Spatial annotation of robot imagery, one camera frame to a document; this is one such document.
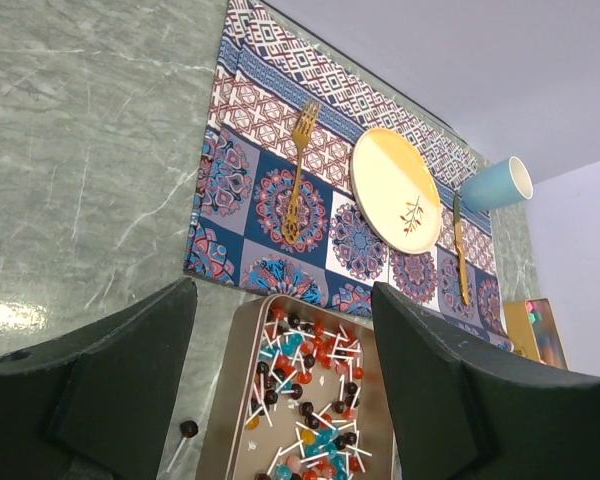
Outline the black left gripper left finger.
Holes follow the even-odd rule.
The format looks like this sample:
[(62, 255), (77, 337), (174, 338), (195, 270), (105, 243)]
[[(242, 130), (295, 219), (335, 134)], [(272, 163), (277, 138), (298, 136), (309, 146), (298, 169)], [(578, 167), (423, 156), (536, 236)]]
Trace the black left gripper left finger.
[(184, 277), (0, 356), (0, 479), (59, 479), (76, 456), (118, 479), (155, 478), (196, 307)]

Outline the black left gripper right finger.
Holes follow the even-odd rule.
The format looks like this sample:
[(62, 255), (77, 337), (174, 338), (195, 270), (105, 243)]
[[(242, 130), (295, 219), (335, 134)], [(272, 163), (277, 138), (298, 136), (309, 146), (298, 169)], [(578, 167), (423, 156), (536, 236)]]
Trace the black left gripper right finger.
[(600, 479), (600, 377), (503, 350), (386, 283), (372, 318), (406, 479)]

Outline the brown box of candies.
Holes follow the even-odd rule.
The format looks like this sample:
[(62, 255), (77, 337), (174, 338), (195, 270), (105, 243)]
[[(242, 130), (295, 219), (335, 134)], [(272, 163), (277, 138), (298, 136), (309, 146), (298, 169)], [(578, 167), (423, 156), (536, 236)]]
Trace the brown box of candies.
[(285, 295), (233, 316), (196, 476), (390, 479), (372, 329)]

